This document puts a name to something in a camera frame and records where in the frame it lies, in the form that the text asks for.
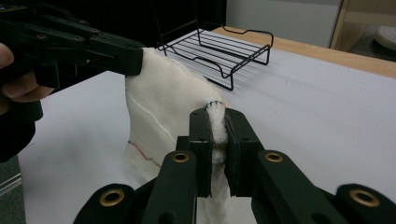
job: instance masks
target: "towel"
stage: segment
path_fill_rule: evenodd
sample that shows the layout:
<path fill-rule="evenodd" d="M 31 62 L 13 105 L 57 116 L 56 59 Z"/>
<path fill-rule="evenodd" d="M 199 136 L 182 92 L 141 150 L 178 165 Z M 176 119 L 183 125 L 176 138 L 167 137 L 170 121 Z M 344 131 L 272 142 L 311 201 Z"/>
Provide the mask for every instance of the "towel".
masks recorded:
<path fill-rule="evenodd" d="M 156 177 L 164 156 L 176 149 L 177 137 L 189 135 L 190 113 L 206 107 L 215 142 L 212 197 L 198 199 L 197 223 L 225 223 L 230 192 L 223 172 L 224 113 L 230 104 L 212 83 L 179 61 L 154 48 L 144 48 L 143 55 L 140 75 L 125 79 L 131 131 L 123 159 L 147 181 Z"/>

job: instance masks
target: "white table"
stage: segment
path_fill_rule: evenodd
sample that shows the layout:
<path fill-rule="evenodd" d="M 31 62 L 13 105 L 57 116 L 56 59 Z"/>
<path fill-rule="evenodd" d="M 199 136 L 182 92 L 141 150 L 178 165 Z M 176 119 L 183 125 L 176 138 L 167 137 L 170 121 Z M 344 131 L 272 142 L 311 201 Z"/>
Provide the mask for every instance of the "white table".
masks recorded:
<path fill-rule="evenodd" d="M 358 183 L 396 202 L 396 79 L 273 49 L 270 64 L 225 91 L 267 149 L 318 187 Z M 19 156 L 28 224 L 73 222 L 99 188 L 143 184 L 121 157 L 129 137 L 123 76 L 103 73 L 42 101 Z"/>

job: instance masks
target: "finger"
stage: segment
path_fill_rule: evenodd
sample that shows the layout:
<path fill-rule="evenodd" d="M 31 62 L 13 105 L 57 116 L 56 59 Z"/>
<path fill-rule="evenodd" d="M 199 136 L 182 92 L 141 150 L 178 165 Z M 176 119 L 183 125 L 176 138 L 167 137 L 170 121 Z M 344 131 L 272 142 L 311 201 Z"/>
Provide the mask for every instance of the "finger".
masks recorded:
<path fill-rule="evenodd" d="M 9 110 L 7 98 L 0 93 L 0 115 L 5 114 Z"/>
<path fill-rule="evenodd" d="M 38 86 L 34 90 L 29 91 L 22 96 L 12 98 L 11 100 L 19 103 L 38 101 L 49 96 L 52 93 L 52 91 L 53 88 Z"/>
<path fill-rule="evenodd" d="M 33 71 L 19 77 L 18 79 L 8 82 L 3 85 L 2 93 L 8 98 L 16 98 L 24 95 L 25 93 L 37 88 L 35 81 L 35 73 Z"/>
<path fill-rule="evenodd" d="M 6 67 L 14 62 L 14 55 L 11 49 L 0 43 L 0 68 Z"/>

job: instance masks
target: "gray wall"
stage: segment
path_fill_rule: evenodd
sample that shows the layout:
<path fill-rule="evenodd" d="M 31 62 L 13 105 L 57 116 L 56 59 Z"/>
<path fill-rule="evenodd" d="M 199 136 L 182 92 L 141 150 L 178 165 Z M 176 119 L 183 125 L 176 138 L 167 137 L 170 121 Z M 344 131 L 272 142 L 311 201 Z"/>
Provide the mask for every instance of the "gray wall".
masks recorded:
<path fill-rule="evenodd" d="M 228 0 L 226 25 L 329 47 L 342 0 Z"/>

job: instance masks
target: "metal rack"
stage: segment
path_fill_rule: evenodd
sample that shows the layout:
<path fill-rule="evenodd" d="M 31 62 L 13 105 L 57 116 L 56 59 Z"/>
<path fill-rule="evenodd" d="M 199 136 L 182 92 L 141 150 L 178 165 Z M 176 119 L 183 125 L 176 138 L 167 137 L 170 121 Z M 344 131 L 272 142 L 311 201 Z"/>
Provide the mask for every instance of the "metal rack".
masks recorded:
<path fill-rule="evenodd" d="M 181 61 L 192 70 L 197 71 L 209 81 L 232 91 L 234 87 L 234 75 L 248 63 L 267 65 L 269 63 L 271 47 L 274 44 L 274 36 L 270 32 L 259 30 L 246 30 L 244 32 L 231 31 L 221 24 L 211 22 L 205 23 L 204 29 L 198 26 L 196 18 L 188 21 L 177 28 L 167 32 L 162 31 L 157 15 L 155 3 L 152 1 L 155 20 L 161 41 L 157 49 L 166 56 L 181 59 Z M 192 32 L 182 37 L 165 43 L 165 37 L 175 32 L 194 26 Z M 264 46 L 255 45 L 245 41 L 240 41 L 224 35 L 216 35 L 208 31 L 206 27 L 221 27 L 226 32 L 243 35 L 247 32 L 256 32 L 269 35 L 270 41 Z"/>

